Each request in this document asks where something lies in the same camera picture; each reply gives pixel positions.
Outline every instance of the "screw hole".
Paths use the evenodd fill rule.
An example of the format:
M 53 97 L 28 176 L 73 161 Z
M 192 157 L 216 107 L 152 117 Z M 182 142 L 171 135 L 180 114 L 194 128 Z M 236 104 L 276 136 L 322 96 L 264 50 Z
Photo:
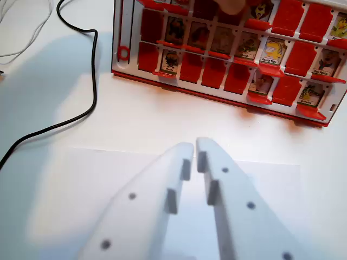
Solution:
M 292 260 L 293 259 L 293 257 L 292 257 L 292 255 L 290 254 L 290 253 L 283 253 L 283 259 L 284 260 Z
M 247 207 L 249 208 L 249 209 L 251 209 L 251 210 L 253 210 L 253 209 L 255 209 L 255 204 L 253 203 L 253 202 L 249 202 L 249 203 L 247 203 Z
M 129 199 L 133 200 L 135 198 L 136 198 L 136 193 L 132 192 L 132 193 L 129 194 Z
M 101 242 L 101 248 L 104 250 L 109 249 L 110 246 L 111 246 L 111 242 L 107 239 Z

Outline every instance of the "black cable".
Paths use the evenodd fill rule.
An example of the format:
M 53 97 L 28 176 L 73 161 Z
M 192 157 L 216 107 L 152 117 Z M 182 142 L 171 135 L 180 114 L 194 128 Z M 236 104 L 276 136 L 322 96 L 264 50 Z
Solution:
M 60 15 L 60 6 L 61 4 L 64 2 L 65 0 L 60 0 L 58 5 L 56 6 L 56 13 L 58 14 L 59 16 L 59 19 L 67 26 L 69 26 L 71 29 L 75 30 L 75 31 L 78 31 L 80 33 L 94 33 L 94 41 L 93 41 L 93 49 L 92 49 L 92 80 L 93 80 L 93 103 L 91 105 L 91 107 L 85 111 L 84 113 L 74 117 L 74 118 L 71 118 L 69 120 L 66 120 L 62 123 L 57 123 L 56 125 L 53 125 L 53 126 L 49 126 L 45 129 L 42 129 L 42 130 L 39 130 L 35 133 L 31 133 L 31 134 L 28 134 L 26 136 L 23 136 L 22 138 L 18 139 L 11 147 L 10 149 L 6 152 L 5 156 L 1 159 L 0 161 L 0 170 L 2 169 L 2 167 L 4 166 L 4 164 L 6 163 L 6 161 L 10 158 L 11 154 L 14 152 L 14 150 L 16 149 L 16 147 L 23 141 L 29 139 L 29 138 L 32 138 L 32 137 L 35 137 L 37 135 L 40 135 L 40 134 L 43 134 L 43 133 L 46 133 L 48 131 L 51 131 L 53 129 L 56 129 L 56 128 L 59 128 L 59 127 L 62 127 L 62 126 L 65 126 L 65 125 L 68 125 L 68 124 L 71 124 L 72 122 L 75 122 L 81 118 L 84 118 L 85 116 L 91 114 L 91 112 L 94 111 L 96 105 L 97 105 L 97 80 L 96 80 L 96 76 L 95 76 L 95 52 L 96 52 L 96 49 L 97 49 L 97 41 L 98 41 L 98 31 L 96 31 L 95 29 L 89 29 L 89 30 L 84 30 L 84 29 L 80 29 L 76 26 L 73 26 L 71 24 L 69 24 L 68 22 L 66 22 L 64 20 L 63 17 L 61 17 Z

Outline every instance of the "red plastic frame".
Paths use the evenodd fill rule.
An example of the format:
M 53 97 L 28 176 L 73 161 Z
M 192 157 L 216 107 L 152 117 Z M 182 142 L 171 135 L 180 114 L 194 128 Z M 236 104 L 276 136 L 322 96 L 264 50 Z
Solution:
M 240 103 L 240 102 L 233 101 L 233 100 L 224 99 L 222 97 L 212 96 L 212 95 L 208 95 L 208 94 L 205 94 L 205 93 L 196 92 L 196 91 L 193 91 L 193 90 L 180 88 L 180 87 L 175 87 L 175 86 L 172 86 L 172 85 L 169 85 L 169 84 L 164 84 L 164 83 L 157 82 L 157 81 L 154 81 L 154 80 L 144 79 L 142 77 L 133 76 L 133 75 L 122 73 L 122 72 L 115 71 L 115 70 L 111 70 L 111 72 L 115 76 L 124 77 L 126 79 L 130 79 L 130 80 L 135 80 L 135 81 L 151 84 L 151 85 L 154 85 L 154 86 L 162 87 L 162 88 L 173 90 L 173 91 L 180 91 L 182 93 L 186 93 L 186 94 L 190 94 L 190 95 L 194 95 L 194 96 L 199 96 L 199 97 L 205 98 L 205 99 L 211 99 L 211 100 L 222 102 L 222 103 L 226 103 L 226 104 L 229 104 L 229 105 L 234 105 L 234 106 L 239 106 L 239 107 L 244 107 L 244 108 L 254 108 L 254 109 L 257 109 L 258 111 L 263 111 L 263 112 L 266 112 L 268 114 L 279 116 L 281 118 L 292 119 L 294 121 L 299 121 L 299 122 L 302 122 L 302 123 L 305 123 L 305 124 L 309 124 L 309 125 L 320 126 L 320 127 L 321 126 L 327 127 L 329 125 L 329 122 L 330 122 L 330 121 L 328 123 L 316 122 L 316 121 L 312 121 L 312 120 L 309 120 L 309 119 L 300 118 L 298 116 L 288 115 L 288 114 L 284 114 L 284 113 L 281 113 L 281 112 L 273 111 L 273 110 L 270 110 L 270 109 L 261 108 L 261 107 L 255 107 L 255 106 L 252 106 L 252 105 L 249 105 L 249 104 L 245 104 L 245 103 Z

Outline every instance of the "white cable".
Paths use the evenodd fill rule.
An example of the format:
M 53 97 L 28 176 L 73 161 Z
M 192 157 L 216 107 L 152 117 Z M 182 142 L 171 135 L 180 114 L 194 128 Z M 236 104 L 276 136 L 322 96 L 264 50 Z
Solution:
M 9 8 L 7 8 L 7 10 L 3 13 L 3 8 L 4 8 L 5 4 L 6 4 L 6 1 L 7 1 L 7 0 L 4 0 L 4 5 L 2 6 L 2 8 L 1 8 L 1 10 L 0 10 L 1 13 L 2 13 L 2 16 L 1 16 L 1 18 L 0 18 L 0 23 L 1 23 L 2 19 L 4 18 L 6 12 L 12 7 L 12 5 L 14 4 L 14 2 L 17 1 L 17 0 L 15 0 L 15 1 L 12 3 L 12 5 L 9 6 Z M 32 43 L 36 40 L 36 38 L 38 37 L 38 34 L 40 33 L 42 27 L 44 26 L 44 24 L 46 23 L 46 21 L 48 21 L 48 19 L 50 18 L 50 15 L 51 15 L 52 12 L 53 12 L 53 3 L 52 3 L 52 0 L 48 0 L 48 3 L 49 3 L 49 13 L 48 13 L 47 17 L 35 28 L 35 30 L 34 30 L 32 36 L 31 36 L 31 38 L 30 38 L 28 44 L 27 44 L 22 50 L 17 51 L 17 52 L 15 52 L 15 53 L 0 55 L 0 57 L 8 57 L 8 56 L 16 55 L 16 56 L 13 57 L 10 61 L 8 61 L 8 62 L 6 62 L 6 63 L 0 63 L 0 64 L 6 65 L 6 64 L 12 62 L 12 61 L 15 60 L 18 56 L 20 56 L 23 52 L 25 52 L 25 50 L 28 49 L 29 46 L 32 45 Z
M 2 7 L 1 7 L 1 10 L 0 10 L 0 23 L 1 23 L 1 21 L 2 21 L 2 19 L 5 17 L 5 15 L 6 15 L 6 13 L 8 12 L 8 10 L 10 10 L 11 9 L 11 7 L 14 5 L 14 3 L 16 2 L 17 0 L 14 0 L 11 4 L 10 4 L 10 6 L 6 9 L 6 11 L 4 12 L 4 7 L 5 7 L 5 5 L 6 5 L 6 2 L 7 2 L 7 0 L 4 0 L 4 4 L 2 5 Z

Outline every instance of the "printed name label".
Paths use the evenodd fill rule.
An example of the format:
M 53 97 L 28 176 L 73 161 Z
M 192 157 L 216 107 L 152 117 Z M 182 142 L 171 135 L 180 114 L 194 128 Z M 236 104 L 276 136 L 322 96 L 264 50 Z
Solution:
M 306 100 L 301 100 L 300 102 L 301 102 L 301 103 L 306 103 L 306 104 L 309 104 L 309 105 L 311 105 L 311 104 L 312 104 L 312 102 L 311 102 L 311 101 L 306 101 Z
M 244 53 L 241 53 L 241 56 L 245 58 L 253 58 L 253 55 L 244 54 Z
M 275 60 L 271 60 L 269 58 L 260 58 L 260 61 L 264 61 L 264 62 L 269 62 L 269 63 L 272 63 L 272 64 L 278 64 L 278 61 L 275 61 Z
M 322 74 L 322 75 L 328 75 L 328 72 L 325 72 L 325 71 L 319 70 L 319 69 L 315 69 L 313 72 L 318 73 L 318 74 Z

